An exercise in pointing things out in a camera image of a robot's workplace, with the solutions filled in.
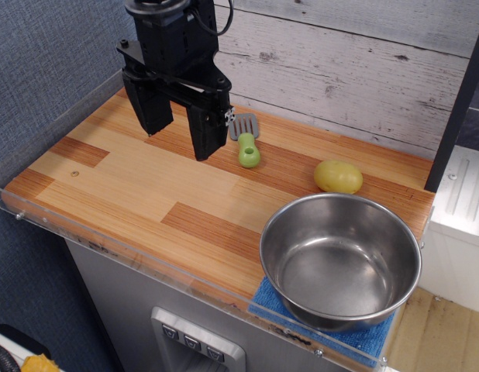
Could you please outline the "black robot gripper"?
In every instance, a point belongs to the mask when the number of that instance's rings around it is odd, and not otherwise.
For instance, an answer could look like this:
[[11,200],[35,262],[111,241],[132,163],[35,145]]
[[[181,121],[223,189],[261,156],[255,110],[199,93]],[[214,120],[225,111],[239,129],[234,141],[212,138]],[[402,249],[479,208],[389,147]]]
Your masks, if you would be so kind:
[[141,127],[154,135],[174,120],[171,101],[187,107],[197,161],[226,145],[232,84],[215,66],[218,38],[232,24],[217,28],[212,1],[127,1],[135,40],[117,48],[126,59],[122,79]]

